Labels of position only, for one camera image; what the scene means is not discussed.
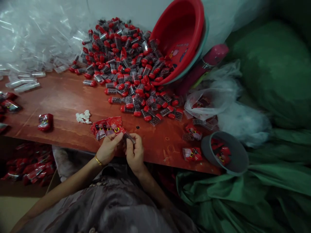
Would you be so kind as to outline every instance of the green fabric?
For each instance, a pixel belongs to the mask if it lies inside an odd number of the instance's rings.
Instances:
[[[303,165],[311,164],[311,131],[292,133],[273,129],[269,143],[248,153],[241,177],[177,174],[178,193],[201,232],[311,232],[311,169]]]
[[[179,172],[177,189],[201,232],[311,232],[311,59],[281,21],[255,21],[227,40],[242,81],[274,123],[271,140],[248,149],[241,177]]]
[[[249,24],[227,39],[229,60],[241,59],[242,82],[281,128],[311,129],[311,56],[285,23]]]

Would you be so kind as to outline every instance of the woman's right hand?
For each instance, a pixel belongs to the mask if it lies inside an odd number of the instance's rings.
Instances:
[[[126,160],[136,176],[139,176],[145,171],[144,165],[144,148],[142,138],[135,133],[130,134],[136,143],[133,145],[132,141],[126,139]]]

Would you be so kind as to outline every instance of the woman's left hand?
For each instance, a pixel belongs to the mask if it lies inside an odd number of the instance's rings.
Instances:
[[[111,134],[105,137],[103,144],[100,146],[96,153],[97,159],[103,164],[108,164],[114,157],[114,152],[117,148],[117,145],[123,138],[123,133],[119,133],[117,136]]]

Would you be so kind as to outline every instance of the hand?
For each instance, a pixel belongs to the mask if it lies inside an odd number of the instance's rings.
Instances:
[[[103,164],[108,164],[114,157],[114,152],[117,148],[117,145],[123,138],[123,133],[111,134],[105,137],[103,144],[100,146],[96,153],[97,159]]]
[[[144,148],[142,138],[138,134],[131,133],[130,136],[135,139],[136,143],[133,145],[131,140],[126,139],[126,160],[133,173],[138,176],[145,169]]]

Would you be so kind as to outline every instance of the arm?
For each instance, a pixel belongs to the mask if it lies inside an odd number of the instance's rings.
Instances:
[[[163,208],[173,207],[173,203],[165,195],[158,183],[152,177],[146,166],[144,165],[144,148],[142,139],[138,134],[131,134],[136,140],[135,145],[131,140],[126,140],[126,160],[135,176],[138,178],[143,189],[155,199]]]
[[[122,140],[122,137],[123,133],[120,133],[118,136],[113,135],[110,138],[104,139],[103,144],[96,153],[96,157],[100,161],[102,166],[108,164],[112,160],[114,156],[113,152],[116,148],[116,145]],[[58,203],[61,199],[88,187],[91,184],[92,180],[103,169],[102,166],[100,166],[95,157],[91,159],[77,173],[69,177],[63,183],[61,183],[44,197],[42,197],[16,223],[16,225],[11,230],[11,233],[19,231],[30,219],[38,216],[43,211]]]

